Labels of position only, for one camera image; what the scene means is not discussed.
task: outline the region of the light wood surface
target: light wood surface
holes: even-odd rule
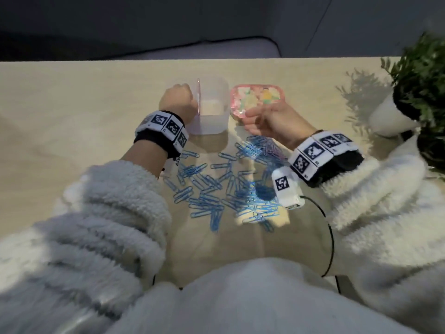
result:
[[[157,109],[166,84],[203,74],[223,77],[231,87],[278,85],[317,128],[342,131],[378,158],[397,145],[370,135],[364,123],[390,92],[379,58],[0,63],[0,235],[48,218],[56,197],[88,166],[122,157],[136,126]],[[216,153],[235,154],[234,143],[246,136],[230,119],[223,134],[193,137],[186,149],[200,158],[185,163],[220,162]],[[252,167],[236,164],[236,170]],[[320,191],[303,191],[328,209]],[[326,269],[329,232],[309,202],[283,211],[274,233],[239,225],[226,208],[214,234],[208,217],[191,219],[185,202],[173,204],[169,188],[164,195],[174,224],[160,280],[183,286],[226,263],[264,256],[296,260],[320,273]]]

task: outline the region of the cord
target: cord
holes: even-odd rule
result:
[[[300,198],[307,199],[308,201],[312,202],[316,207],[318,207],[318,209],[320,210],[323,217],[326,218],[326,213],[323,211],[323,209],[320,207],[320,205],[317,204],[312,198],[309,198],[306,196],[300,196]],[[329,265],[327,266],[326,272],[321,276],[322,278],[324,278],[328,274],[329,270],[331,269],[332,262],[334,260],[334,235],[332,234],[331,225],[328,224],[327,227],[329,227],[329,233],[331,233],[332,251],[331,251],[331,259],[329,260]]]

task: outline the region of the fuzzy sleeve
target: fuzzy sleeve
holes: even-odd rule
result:
[[[372,308],[423,333],[445,333],[445,202],[418,157],[378,162],[323,185],[340,262]]]
[[[145,169],[88,169],[55,217],[0,241],[0,332],[104,332],[160,269],[170,224]]]

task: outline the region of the white fleece jacket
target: white fleece jacket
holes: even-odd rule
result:
[[[343,273],[369,307],[445,333],[445,206],[424,176],[416,157],[371,158],[323,190]],[[182,292],[158,284],[144,293],[164,262],[171,216],[156,178],[132,163],[90,168],[56,210],[0,242],[2,334],[410,332],[309,283],[318,277],[286,260],[232,264]]]

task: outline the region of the sleeve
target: sleeve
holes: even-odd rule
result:
[[[322,185],[343,272],[372,308],[423,333],[445,333],[445,201],[425,162],[370,158]]]
[[[88,169],[55,217],[0,242],[0,332],[104,332],[151,285],[170,224],[145,169]]]

